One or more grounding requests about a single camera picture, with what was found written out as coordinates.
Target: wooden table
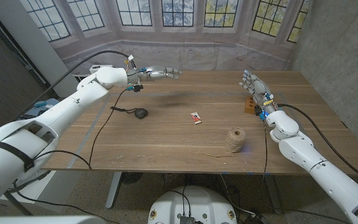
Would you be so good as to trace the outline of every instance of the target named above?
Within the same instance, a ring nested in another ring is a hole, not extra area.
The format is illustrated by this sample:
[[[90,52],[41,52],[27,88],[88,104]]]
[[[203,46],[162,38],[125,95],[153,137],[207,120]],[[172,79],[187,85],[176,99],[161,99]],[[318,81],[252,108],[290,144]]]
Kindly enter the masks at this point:
[[[115,111],[94,145],[91,165],[94,170],[131,172],[194,172],[261,174],[265,166],[265,135],[261,120],[244,113],[248,93],[238,83],[243,72],[184,71],[179,80],[144,82],[140,93],[125,92],[118,108],[145,108],[149,115],[137,119],[133,114]],[[299,72],[255,72],[270,87],[277,103],[289,103],[307,113],[331,144],[358,169],[358,140],[342,124],[332,109]],[[107,107],[104,101],[84,113],[62,136],[58,149],[79,152],[87,160],[96,133],[104,124],[122,89],[113,88]],[[345,173],[354,175],[335,155],[301,114],[285,108],[301,124],[301,130],[313,140],[317,150]],[[197,112],[201,124],[194,124],[190,113]],[[246,132],[242,150],[229,157],[211,157],[197,153],[222,154],[224,140],[231,127]],[[267,128],[267,172],[305,175],[306,172],[284,158]],[[44,169],[67,169],[73,159],[56,153]],[[81,160],[71,169],[87,170]]]

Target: black cable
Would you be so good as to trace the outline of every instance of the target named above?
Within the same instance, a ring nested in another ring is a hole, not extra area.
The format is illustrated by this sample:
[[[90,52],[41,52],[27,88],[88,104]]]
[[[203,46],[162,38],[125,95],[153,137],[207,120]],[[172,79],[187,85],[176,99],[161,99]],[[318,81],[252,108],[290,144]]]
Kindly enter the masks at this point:
[[[314,123],[314,121],[302,110],[292,106],[292,105],[288,105],[288,104],[284,104],[284,103],[280,103],[277,106],[283,107],[283,106],[287,106],[289,108],[292,108],[296,111],[298,111],[299,113],[301,113],[303,116],[305,116],[310,122],[311,124],[314,126],[314,128],[316,128],[317,132],[321,135],[321,137],[324,139],[324,141],[328,144],[328,146],[335,152],[335,154],[344,162],[346,163],[346,165],[348,165],[354,172],[356,172],[358,174],[358,170],[352,166],[352,164],[350,164],[349,162],[346,161],[345,158],[343,158],[339,152],[337,152],[337,150],[335,150],[334,146],[331,145],[331,143],[329,143],[328,139],[326,138],[326,136],[320,131],[320,129],[317,127],[316,123]]]
[[[24,199],[27,199],[27,200],[30,200],[30,201],[32,201],[32,202],[39,202],[39,203],[46,203],[46,204],[48,204],[48,205],[55,205],[55,206],[64,206],[64,207],[75,208],[75,209],[77,209],[77,210],[79,210],[79,211],[81,211],[81,212],[83,212],[83,213],[87,213],[88,215],[93,215],[93,216],[96,216],[96,217],[100,217],[100,216],[95,215],[95,214],[93,214],[93,213],[91,213],[91,212],[87,212],[87,211],[85,211],[85,210],[82,210],[82,209],[80,209],[80,208],[78,208],[77,206],[74,206],[74,205],[66,205],[66,204],[52,203],[52,202],[46,202],[46,201],[36,200],[36,199],[32,199],[32,198],[26,197],[26,196],[22,195],[22,193],[20,193],[20,190],[17,189],[16,181],[13,182],[13,186],[14,186],[14,188],[16,189],[16,192],[17,192],[17,194],[18,194],[20,197],[22,197],[22,198],[24,198]],[[100,217],[100,218],[104,219],[104,220],[107,221],[107,222],[120,224],[119,222],[111,221],[111,220],[105,219],[105,218],[103,218],[103,217]]]
[[[266,123],[265,121],[262,121],[265,128],[265,147],[266,147],[266,161],[265,161],[265,169],[264,169],[264,176],[262,177],[261,184],[265,181],[265,174],[266,174],[266,167],[267,167],[267,136],[266,136]]]
[[[60,77],[54,84],[52,84],[43,93],[41,93],[41,95],[39,95],[33,102],[31,102],[28,106],[26,106],[12,121],[15,121],[15,120],[19,119],[20,115],[24,114],[27,110],[32,108],[34,106],[34,104],[41,99],[41,97],[43,97],[45,94],[47,94],[53,87],[58,85],[64,78],[67,77],[67,75],[69,75],[72,71],[74,71],[74,69],[76,69],[82,63],[86,62],[87,60],[89,60],[89,59],[91,59],[91,58],[93,58],[93,57],[95,57],[95,56],[97,56],[99,54],[103,54],[103,53],[115,53],[115,54],[123,55],[124,57],[128,58],[128,55],[126,55],[126,54],[124,54],[122,52],[115,51],[115,50],[102,50],[102,51],[96,52],[96,53],[84,58],[83,60],[78,62],[76,65],[71,67],[71,69],[69,69],[66,73],[64,73],[64,75],[62,77]],[[132,67],[136,68],[135,62],[133,60],[131,60],[131,63],[132,63]]]
[[[89,169],[91,170],[92,167],[91,167],[91,164],[89,162],[87,162],[84,158],[82,158],[81,156],[73,153],[73,152],[69,152],[69,151],[64,151],[64,150],[53,150],[53,151],[49,151],[49,152],[45,152],[39,156],[36,156],[33,161],[35,161],[36,159],[40,158],[41,156],[44,156],[44,155],[47,155],[47,154],[50,154],[50,153],[54,153],[54,152],[64,152],[64,153],[67,153],[67,154],[71,154],[73,156],[76,156],[78,158],[80,158],[82,161],[84,161],[86,163],[86,165],[88,165]]]
[[[187,204],[189,204],[189,217],[190,217],[190,214],[191,214],[190,202],[189,202],[189,200],[187,199],[186,195],[184,195],[184,194],[182,194],[182,193],[180,193],[180,192],[177,192],[176,190],[169,190],[169,191],[178,193],[178,194],[182,195],[182,196],[187,200]]]
[[[185,188],[186,188],[186,186],[187,186],[187,182],[185,183],[185,186],[183,188],[183,193],[181,195],[181,199],[183,200],[183,216],[185,216],[185,199],[184,199],[184,197],[185,197]]]
[[[114,109],[116,111],[121,111],[121,112],[125,111],[126,113],[135,113],[135,110],[137,110],[137,108],[127,110],[127,109],[122,109],[122,108],[116,108],[115,106],[110,106],[110,109]]]
[[[116,104],[114,104],[114,108],[117,106],[117,103],[118,103],[119,98],[121,97],[121,95],[122,95],[126,90],[127,90],[127,89],[124,89],[124,90],[119,94],[119,96],[118,96],[118,98],[117,98],[117,101],[116,101]],[[112,112],[114,112],[114,108],[112,109],[112,111],[111,111],[109,117],[107,118],[106,122],[104,122],[102,128],[98,131],[98,133],[96,134],[96,137],[95,137],[94,140],[93,140],[91,155],[90,155],[90,157],[89,157],[89,165],[91,164],[91,160],[92,160],[92,154],[93,154],[94,144],[95,144],[95,142],[96,142],[96,140],[97,140],[97,138],[98,138],[100,132],[102,131],[102,129],[104,128],[104,126],[105,126],[105,125],[107,124],[107,122],[109,121],[109,119],[110,119],[110,117],[111,117],[111,115],[112,115]]]
[[[37,180],[42,180],[42,179],[44,179],[46,176],[48,176],[49,173],[51,173],[51,170],[46,171],[44,174],[41,174],[39,177],[34,178],[34,179],[32,179],[32,180],[29,180],[29,181],[27,181],[26,183],[20,184],[20,186],[18,186],[17,189],[22,190],[22,189],[25,188],[27,185],[29,185],[29,184],[31,184],[31,183],[37,181]],[[16,189],[9,188],[9,189],[7,189],[6,191],[9,192],[9,193],[15,193],[15,192],[16,192]]]

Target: concrete wall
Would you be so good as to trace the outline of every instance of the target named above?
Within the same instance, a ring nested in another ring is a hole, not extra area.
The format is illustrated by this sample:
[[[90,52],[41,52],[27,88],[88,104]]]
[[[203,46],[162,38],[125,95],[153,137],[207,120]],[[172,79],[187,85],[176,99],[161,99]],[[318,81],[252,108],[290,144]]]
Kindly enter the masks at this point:
[[[358,137],[358,1],[313,0],[288,69],[300,71]]]

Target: twine spool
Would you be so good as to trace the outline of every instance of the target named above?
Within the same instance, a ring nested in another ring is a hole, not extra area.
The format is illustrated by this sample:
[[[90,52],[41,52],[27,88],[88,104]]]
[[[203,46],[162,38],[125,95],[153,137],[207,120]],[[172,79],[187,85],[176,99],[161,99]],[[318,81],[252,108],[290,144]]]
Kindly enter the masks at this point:
[[[227,133],[224,145],[229,152],[239,152],[246,141],[246,132],[238,127],[233,127]]]

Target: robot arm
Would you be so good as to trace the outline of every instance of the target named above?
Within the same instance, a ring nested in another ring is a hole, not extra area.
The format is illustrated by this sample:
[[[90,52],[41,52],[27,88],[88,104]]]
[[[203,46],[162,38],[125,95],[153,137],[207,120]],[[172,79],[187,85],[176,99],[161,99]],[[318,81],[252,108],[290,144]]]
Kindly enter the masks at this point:
[[[246,70],[243,81],[245,83],[240,86],[254,96],[264,111],[267,124],[274,127],[270,136],[278,143],[280,152],[307,171],[348,219],[358,223],[358,184],[314,148],[311,139],[299,131],[296,121],[278,110],[270,89],[262,80]]]
[[[84,78],[74,94],[40,116],[1,126],[0,196],[16,179],[25,179],[44,166],[52,154],[35,161],[33,158],[41,153],[56,150],[62,134],[86,109],[106,96],[108,89],[114,86],[127,86],[128,83],[139,85],[140,77],[143,76],[149,80],[178,78],[175,74],[180,73],[171,68],[154,66],[131,75],[123,68],[102,67]],[[136,82],[132,81],[133,77],[137,77]]]

